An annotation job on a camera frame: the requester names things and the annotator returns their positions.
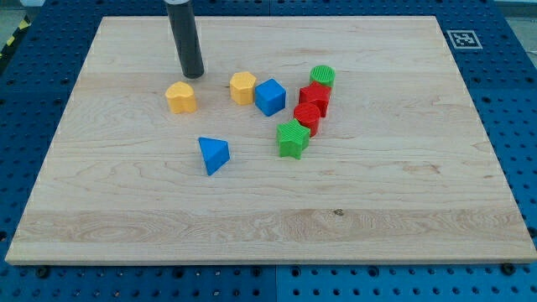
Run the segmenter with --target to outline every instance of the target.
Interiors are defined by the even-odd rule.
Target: blue block
[[[212,175],[229,160],[229,147],[226,141],[214,138],[198,138],[207,174]]]
[[[285,108],[285,89],[270,79],[255,87],[255,105],[267,116]]]

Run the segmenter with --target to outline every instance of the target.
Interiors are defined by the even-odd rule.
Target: wood grain
[[[206,74],[180,74],[166,18],[104,18],[11,264],[530,262],[534,245],[432,17],[198,18]],[[152,54],[141,44],[151,45]],[[314,65],[336,69],[303,159],[277,156]],[[265,117],[234,72],[276,78]],[[169,113],[188,81],[198,112]],[[197,138],[230,143],[206,176]]]

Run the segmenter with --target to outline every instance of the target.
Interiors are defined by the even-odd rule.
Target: green star-shaped block
[[[300,159],[302,150],[310,143],[310,129],[300,125],[296,118],[278,125],[279,156]]]

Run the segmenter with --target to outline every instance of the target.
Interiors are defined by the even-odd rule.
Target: plastic block
[[[255,87],[255,105],[270,117],[285,108],[285,94],[285,89],[275,79],[270,79]]]
[[[291,156],[300,159],[302,151],[310,143],[310,130],[293,118],[290,122],[278,125],[277,139],[280,157]]]
[[[334,86],[336,72],[327,65],[318,65],[313,67],[310,72],[310,82],[318,81],[324,86]]]
[[[182,81],[174,83],[166,91],[169,110],[172,113],[195,112],[197,109],[194,89]]]
[[[321,111],[316,105],[309,102],[300,103],[295,107],[293,116],[299,121],[300,125],[309,128],[311,138],[317,134]]]
[[[239,105],[249,105],[253,103],[253,89],[257,79],[248,71],[238,72],[229,81],[229,90],[232,99]]]
[[[326,117],[331,90],[329,86],[323,86],[317,81],[312,81],[309,86],[300,88],[299,103],[311,102],[315,104],[321,111],[321,117]]]
[[[212,175],[229,160],[227,142],[214,138],[198,138],[198,142],[200,143],[207,174]]]

